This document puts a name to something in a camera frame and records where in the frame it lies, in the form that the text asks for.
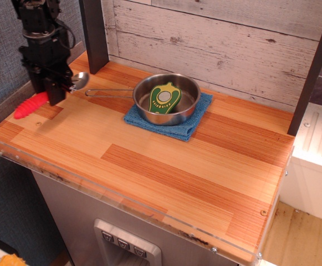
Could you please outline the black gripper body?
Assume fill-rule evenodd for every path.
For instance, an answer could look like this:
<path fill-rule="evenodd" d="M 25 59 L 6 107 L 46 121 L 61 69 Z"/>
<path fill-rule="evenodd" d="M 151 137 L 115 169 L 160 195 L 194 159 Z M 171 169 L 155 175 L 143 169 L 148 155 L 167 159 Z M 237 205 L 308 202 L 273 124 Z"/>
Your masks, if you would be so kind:
<path fill-rule="evenodd" d="M 45 71 L 45 77 L 72 76 L 67 59 L 70 57 L 71 47 L 66 30 L 50 30 L 42 33 L 33 33 L 26 30 L 23 36 L 27 40 L 27 46 L 21 46 L 22 64 L 27 69 L 31 65 L 41 67 Z"/>

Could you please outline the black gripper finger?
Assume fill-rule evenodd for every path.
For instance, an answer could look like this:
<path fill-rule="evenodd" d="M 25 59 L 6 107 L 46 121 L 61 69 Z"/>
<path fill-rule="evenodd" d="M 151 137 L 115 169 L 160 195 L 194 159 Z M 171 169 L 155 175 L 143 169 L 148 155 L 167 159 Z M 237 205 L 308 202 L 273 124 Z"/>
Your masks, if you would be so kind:
<path fill-rule="evenodd" d="M 34 91 L 36 93 L 42 93 L 46 91 L 44 85 L 45 71 L 43 68 L 31 65 L 28 68 L 28 74 L 33 85 Z"/>
<path fill-rule="evenodd" d="M 65 91 L 62 89 L 59 83 L 50 78 L 45 78 L 44 86 L 51 106 L 55 106 L 56 104 L 65 100 Z"/>

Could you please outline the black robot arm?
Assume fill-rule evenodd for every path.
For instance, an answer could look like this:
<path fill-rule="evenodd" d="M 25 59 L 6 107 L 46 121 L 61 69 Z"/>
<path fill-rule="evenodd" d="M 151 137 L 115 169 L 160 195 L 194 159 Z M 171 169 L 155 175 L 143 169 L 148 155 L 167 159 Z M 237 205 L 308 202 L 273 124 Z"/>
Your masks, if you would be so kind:
<path fill-rule="evenodd" d="M 68 65 L 75 39 L 71 29 L 58 19 L 59 1 L 12 1 L 21 20 L 26 46 L 19 47 L 22 65 L 28 71 L 36 93 L 46 92 L 51 106 L 66 98 L 73 89 Z"/>

